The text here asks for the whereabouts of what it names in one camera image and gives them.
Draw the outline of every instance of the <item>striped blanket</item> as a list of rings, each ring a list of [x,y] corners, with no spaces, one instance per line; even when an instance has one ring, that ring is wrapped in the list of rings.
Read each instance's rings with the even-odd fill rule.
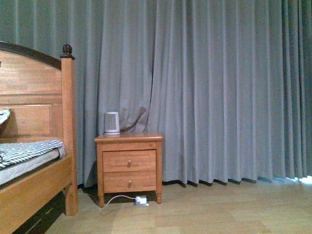
[[[0,144],[0,170],[43,155],[62,145],[63,142],[56,139],[29,143]]]

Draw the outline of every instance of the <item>nightstand top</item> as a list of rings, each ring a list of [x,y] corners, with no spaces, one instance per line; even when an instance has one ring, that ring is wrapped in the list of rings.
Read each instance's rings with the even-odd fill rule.
[[[163,136],[158,132],[148,133],[120,133],[116,135],[100,135],[95,138],[96,143],[100,142],[117,142],[117,141],[148,141],[163,140]]]

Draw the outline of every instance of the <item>wooden bed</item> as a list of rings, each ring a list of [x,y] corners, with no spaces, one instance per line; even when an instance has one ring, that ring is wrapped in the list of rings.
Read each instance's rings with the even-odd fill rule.
[[[61,61],[0,41],[0,143],[59,139],[66,157],[21,176],[0,190],[0,233],[12,233],[65,189],[66,215],[78,212],[74,57],[64,45]]]

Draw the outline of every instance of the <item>wooden floor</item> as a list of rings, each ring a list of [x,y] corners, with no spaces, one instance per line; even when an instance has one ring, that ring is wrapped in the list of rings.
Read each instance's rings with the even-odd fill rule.
[[[96,188],[79,192],[96,194]],[[102,209],[104,216],[89,196],[78,197],[78,215],[61,214],[45,233],[312,233],[312,184],[290,180],[227,186],[214,183],[211,187],[199,184],[197,188],[167,185],[163,186],[162,204],[150,201],[148,207],[133,207],[132,202],[114,200]],[[38,230],[28,233],[38,234]]]

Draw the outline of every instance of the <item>power cord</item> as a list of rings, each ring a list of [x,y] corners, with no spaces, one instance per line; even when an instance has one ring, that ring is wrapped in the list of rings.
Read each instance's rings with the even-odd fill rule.
[[[98,203],[98,200],[96,199],[96,197],[95,196],[93,196],[92,194],[86,194],[86,193],[78,193],[79,195],[88,195],[88,196],[90,196],[90,197],[92,197],[95,201],[96,201],[96,203],[97,203],[97,206],[98,206],[98,208],[99,208],[99,212],[101,213],[101,215],[102,216],[105,216],[105,215],[108,215],[109,213],[107,213],[107,214],[103,214],[103,211],[102,211],[102,209],[101,209],[101,207],[99,206],[99,203]],[[138,201],[137,199],[139,199],[139,198],[135,198],[135,197],[129,197],[129,196],[125,196],[125,195],[117,195],[117,196],[114,196],[114,197],[112,197],[107,203],[106,203],[106,205],[104,206],[104,209],[107,207],[107,205],[112,201],[112,200],[114,200],[115,198],[117,198],[117,197],[126,197],[126,198],[129,198],[129,199],[133,199],[133,200],[136,200],[136,201]]]

